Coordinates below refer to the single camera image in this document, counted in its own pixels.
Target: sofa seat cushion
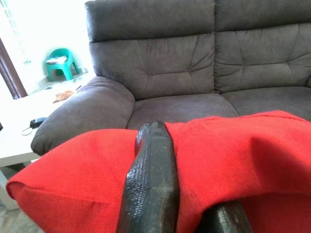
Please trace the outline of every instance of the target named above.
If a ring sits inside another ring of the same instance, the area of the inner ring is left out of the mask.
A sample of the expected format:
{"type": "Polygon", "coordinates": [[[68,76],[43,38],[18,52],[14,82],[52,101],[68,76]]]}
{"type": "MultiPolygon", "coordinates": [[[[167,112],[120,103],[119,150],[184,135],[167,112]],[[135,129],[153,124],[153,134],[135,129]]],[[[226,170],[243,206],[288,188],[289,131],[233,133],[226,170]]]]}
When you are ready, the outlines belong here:
{"type": "Polygon", "coordinates": [[[137,101],[127,128],[139,129],[143,124],[155,120],[187,122],[208,116],[237,117],[238,113],[221,95],[215,93],[159,97],[137,101]]]}
{"type": "Polygon", "coordinates": [[[311,120],[311,88],[270,87],[222,94],[243,115],[283,110],[311,120]]]}

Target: floor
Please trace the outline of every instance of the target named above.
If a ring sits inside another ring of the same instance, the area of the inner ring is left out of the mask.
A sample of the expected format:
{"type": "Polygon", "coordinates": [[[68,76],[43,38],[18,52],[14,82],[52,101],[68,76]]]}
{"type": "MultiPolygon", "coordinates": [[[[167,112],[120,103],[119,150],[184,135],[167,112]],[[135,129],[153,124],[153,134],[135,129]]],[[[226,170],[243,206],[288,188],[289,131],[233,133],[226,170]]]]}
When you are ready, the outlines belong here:
{"type": "MultiPolygon", "coordinates": [[[[62,102],[52,104],[57,93],[66,90],[75,91],[78,87],[85,85],[92,77],[94,77],[93,74],[83,74],[75,76],[70,81],[57,80],[47,83],[46,89],[35,92],[25,98],[14,100],[14,102],[18,101],[18,105],[15,106],[19,106],[19,110],[20,108],[25,108],[25,111],[33,114],[33,118],[47,117],[51,113],[51,109],[54,109],[50,105],[55,105],[55,108],[57,108],[62,104],[62,102]]],[[[12,177],[16,173],[14,170],[6,167],[0,169],[7,178],[12,177]]],[[[0,202],[0,233],[43,233],[43,231],[22,210],[8,211],[0,202]]]]}
{"type": "MultiPolygon", "coordinates": [[[[9,168],[1,168],[9,178],[16,172],[9,168]]],[[[44,233],[22,210],[8,211],[0,201],[0,233],[44,233]]]]}

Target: brown object on table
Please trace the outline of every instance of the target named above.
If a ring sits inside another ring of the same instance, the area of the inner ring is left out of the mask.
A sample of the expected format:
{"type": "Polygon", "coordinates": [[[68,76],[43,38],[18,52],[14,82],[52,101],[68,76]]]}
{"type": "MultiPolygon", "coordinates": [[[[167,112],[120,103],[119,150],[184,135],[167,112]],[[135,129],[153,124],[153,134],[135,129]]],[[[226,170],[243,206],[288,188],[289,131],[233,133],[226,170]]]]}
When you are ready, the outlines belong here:
{"type": "Polygon", "coordinates": [[[63,100],[68,99],[70,96],[72,96],[74,92],[73,91],[64,91],[63,93],[56,94],[56,100],[53,103],[57,103],[63,100]]]}

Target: red cloth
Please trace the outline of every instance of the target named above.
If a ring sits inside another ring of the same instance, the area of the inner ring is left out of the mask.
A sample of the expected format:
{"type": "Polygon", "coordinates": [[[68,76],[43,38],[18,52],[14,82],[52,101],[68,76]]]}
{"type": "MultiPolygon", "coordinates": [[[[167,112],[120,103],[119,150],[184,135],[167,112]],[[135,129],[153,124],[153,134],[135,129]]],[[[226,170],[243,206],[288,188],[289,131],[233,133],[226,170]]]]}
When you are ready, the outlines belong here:
{"type": "MultiPolygon", "coordinates": [[[[178,233],[242,198],[255,233],[311,229],[311,123],[284,112],[167,123],[179,185],[178,233]]],[[[9,194],[47,233],[115,231],[137,131],[85,133],[31,164],[9,194]]]]}

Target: sofa armrest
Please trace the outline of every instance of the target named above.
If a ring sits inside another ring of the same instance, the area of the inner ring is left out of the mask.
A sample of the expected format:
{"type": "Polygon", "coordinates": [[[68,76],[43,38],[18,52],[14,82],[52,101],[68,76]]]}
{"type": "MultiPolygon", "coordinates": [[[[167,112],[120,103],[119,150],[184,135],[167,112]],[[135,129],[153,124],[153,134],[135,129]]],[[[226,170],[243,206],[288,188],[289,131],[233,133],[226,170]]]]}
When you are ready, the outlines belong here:
{"type": "Polygon", "coordinates": [[[32,150],[43,155],[63,142],[88,131],[125,129],[135,104],[122,84],[95,77],[56,109],[39,127],[32,150]]]}

